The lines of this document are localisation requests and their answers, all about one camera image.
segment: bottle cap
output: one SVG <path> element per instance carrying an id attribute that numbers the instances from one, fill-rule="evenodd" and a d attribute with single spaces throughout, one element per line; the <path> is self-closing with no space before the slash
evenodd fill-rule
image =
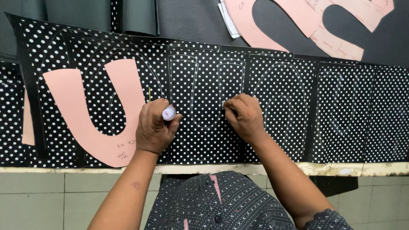
<path id="1" fill-rule="evenodd" d="M 162 117 L 163 117 L 164 120 L 172 120 L 174 116 L 175 116 L 175 114 L 169 108 L 166 108 L 162 112 Z"/>

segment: shirt button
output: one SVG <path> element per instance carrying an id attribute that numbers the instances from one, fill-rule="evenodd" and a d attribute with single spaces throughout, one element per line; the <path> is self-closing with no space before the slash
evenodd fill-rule
<path id="1" fill-rule="evenodd" d="M 222 222 L 222 217 L 219 216 L 219 215 L 217 215 L 217 216 L 214 218 L 214 221 L 216 221 L 216 223 L 220 223 L 220 222 Z"/>

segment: black fabric with white dots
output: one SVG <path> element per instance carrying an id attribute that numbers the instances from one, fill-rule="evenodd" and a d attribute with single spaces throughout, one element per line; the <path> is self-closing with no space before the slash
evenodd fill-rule
<path id="1" fill-rule="evenodd" d="M 29 167 L 36 148 L 22 144 L 24 83 L 19 66 L 0 61 L 0 167 Z"/>
<path id="2" fill-rule="evenodd" d="M 104 68 L 118 59 L 135 60 L 146 102 L 150 89 L 151 100 L 166 98 L 184 115 L 159 164 L 259 163 L 224 118 L 223 102 L 242 92 L 259 98 L 266 131 L 294 162 L 408 159 L 406 68 L 7 16 L 18 41 L 36 137 L 30 153 L 19 153 L 18 160 L 30 159 L 25 166 L 108 167 L 76 142 L 42 74 L 79 69 L 93 125 L 105 135 L 118 135 L 126 116 Z M 21 109 L 15 114 L 22 120 Z M 14 138 L 11 128 L 3 127 L 2 140 Z M 6 158 L 0 158 L 3 166 L 18 161 Z"/>

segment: person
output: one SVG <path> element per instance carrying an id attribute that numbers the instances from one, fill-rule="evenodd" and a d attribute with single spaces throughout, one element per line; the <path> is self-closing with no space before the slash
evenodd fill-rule
<path id="1" fill-rule="evenodd" d="M 182 119 L 182 115 L 177 114 L 165 126 L 162 111 L 168 105 L 168 100 L 157 99 L 142 107 L 135 154 L 99 207 L 88 230 L 139 229 L 158 156 L 173 140 Z M 233 171 L 187 180 L 168 178 L 160 186 L 146 230 L 352 229 L 264 130 L 256 97 L 239 94 L 225 101 L 224 108 L 227 121 L 259 157 L 279 201 Z"/>

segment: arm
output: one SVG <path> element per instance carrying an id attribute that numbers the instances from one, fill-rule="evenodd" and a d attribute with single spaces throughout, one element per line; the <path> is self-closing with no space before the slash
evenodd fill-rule
<path id="1" fill-rule="evenodd" d="M 298 229 L 303 229 L 317 212 L 327 208 L 334 210 L 314 183 L 266 133 L 256 97 L 240 94 L 225 101 L 224 105 L 226 119 L 260 158 L 278 200 Z"/>
<path id="2" fill-rule="evenodd" d="M 161 152 L 175 137 L 181 114 L 166 127 L 162 111 L 168 100 L 157 99 L 142 107 L 136 130 L 136 151 L 129 165 L 109 192 L 88 230 L 139 229 L 146 193 Z"/>

